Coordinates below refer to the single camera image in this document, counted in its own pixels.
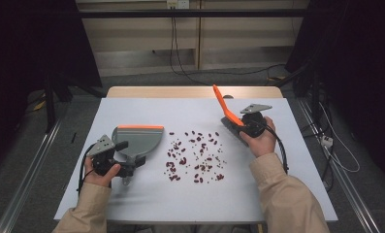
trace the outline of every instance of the black curtain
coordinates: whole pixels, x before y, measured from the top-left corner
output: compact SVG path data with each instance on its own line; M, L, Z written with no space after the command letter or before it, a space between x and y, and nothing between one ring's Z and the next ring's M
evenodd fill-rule
M385 172L385 0L345 1L336 16L316 68L352 131ZM288 70L310 57L326 23L305 19Z
M51 14L62 11L77 12L75 0L0 0L0 154L46 76L102 86L81 19Z

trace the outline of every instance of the gray floor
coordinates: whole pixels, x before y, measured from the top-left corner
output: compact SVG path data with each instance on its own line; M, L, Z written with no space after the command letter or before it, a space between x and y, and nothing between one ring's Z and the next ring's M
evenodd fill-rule
M242 73L257 70L261 70L261 66L254 68L240 67L222 71ZM269 74L266 71L241 76L206 73L193 75L190 78L200 82L220 85L264 85L267 83L268 76L280 77L285 75L287 73L282 70L282 67L275 67L269 71ZM103 91L107 91L110 86L114 85L196 84L184 76L171 72L104 77L102 82L104 87L99 89ZM17 216L13 232L50 232L56 225L53 216L63 196L65 184L71 177L100 102L99 99L78 88L71 87L71 90L74 93L74 99L71 103L57 102L55 104L58 113L62 112L62 109L67 109L67 112L53 145L48 151L48 156L43 163L38 178L33 182L23 208ZM294 97L291 85L287 84L281 90L284 97L288 99L300 128L307 125L305 115L299 105L299 99ZM354 151L361 163L361 171L349 173L348 176L368 205L380 231L385 232L385 175L373 164L365 146L352 138L351 131L337 112L336 106L332 107L332 113L337 134ZM8 146L7 156L0 166L0 218L27 172L35 152L44 138L45 129L45 110L25 114L16 133L16 139ZM305 142L318 171L322 173L325 161L316 139L313 137L305 138ZM353 168L355 166L353 159L339 142L336 141L336 145L336 152L342 164ZM342 187L339 185L339 181L335 180L335 185L329 195L339 217L339 221L329 223L331 231L366 232ZM132 229L132 225L109 224L109 232L132 232Z

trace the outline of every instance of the beige sleeve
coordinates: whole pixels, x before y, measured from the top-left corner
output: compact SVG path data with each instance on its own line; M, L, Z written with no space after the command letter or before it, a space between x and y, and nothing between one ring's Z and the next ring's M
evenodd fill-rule
M269 232L329 232L315 196L299 179L285 174L276 153L253 160L250 171Z
M65 213L52 233L107 232L105 211L110 195L108 187L83 183L77 206Z

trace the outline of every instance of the orange handle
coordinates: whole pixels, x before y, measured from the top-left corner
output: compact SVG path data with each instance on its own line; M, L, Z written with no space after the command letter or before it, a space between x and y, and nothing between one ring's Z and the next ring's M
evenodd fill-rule
M222 98L222 94L220 93L218 87L215 84L213 85L213 91L215 92L216 98L219 101L220 107L222 107L223 114L225 115L225 117L239 126L244 126L243 122L231 111L229 111L228 107L226 107L225 100Z

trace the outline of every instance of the cabinet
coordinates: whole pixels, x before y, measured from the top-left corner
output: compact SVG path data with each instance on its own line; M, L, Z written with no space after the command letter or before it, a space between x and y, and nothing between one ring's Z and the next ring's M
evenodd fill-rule
M77 0L77 3L80 10L167 9L166 1L159 0ZM308 0L190 0L190 9L305 9L307 4ZM94 52L171 49L170 18L84 18L82 21ZM195 66L201 69L210 50L292 47L301 22L297 17L177 18L177 45L180 50L192 49Z

